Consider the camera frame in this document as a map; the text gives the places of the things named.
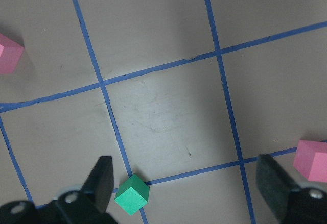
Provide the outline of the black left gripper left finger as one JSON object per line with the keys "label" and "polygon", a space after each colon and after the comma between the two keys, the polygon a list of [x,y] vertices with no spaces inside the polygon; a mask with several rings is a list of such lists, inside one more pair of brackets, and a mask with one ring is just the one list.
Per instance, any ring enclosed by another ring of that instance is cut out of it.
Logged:
{"label": "black left gripper left finger", "polygon": [[100,212],[106,212],[113,192],[112,156],[100,156],[82,185],[85,194]]}

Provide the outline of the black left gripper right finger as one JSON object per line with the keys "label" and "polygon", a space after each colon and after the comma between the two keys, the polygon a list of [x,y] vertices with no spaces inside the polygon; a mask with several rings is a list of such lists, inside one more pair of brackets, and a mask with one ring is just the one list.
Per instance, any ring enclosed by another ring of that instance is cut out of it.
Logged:
{"label": "black left gripper right finger", "polygon": [[256,186],[278,221],[284,221],[291,195],[300,186],[270,154],[260,154],[256,164]]}

